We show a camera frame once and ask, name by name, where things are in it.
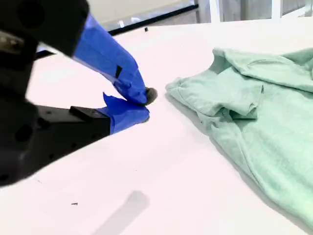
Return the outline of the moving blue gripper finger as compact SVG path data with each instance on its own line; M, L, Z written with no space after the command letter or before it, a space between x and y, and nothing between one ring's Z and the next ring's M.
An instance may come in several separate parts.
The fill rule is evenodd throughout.
M156 99L135 59L92 16L86 0L15 3L22 28L36 41L102 74L128 101L146 106Z

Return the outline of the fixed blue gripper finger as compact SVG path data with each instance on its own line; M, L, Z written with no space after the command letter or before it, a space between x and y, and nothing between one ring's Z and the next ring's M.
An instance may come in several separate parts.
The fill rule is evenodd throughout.
M103 99L106 106L98 109L38 106L39 117L25 167L41 169L95 141L144 123L150 117L145 106L106 94Z

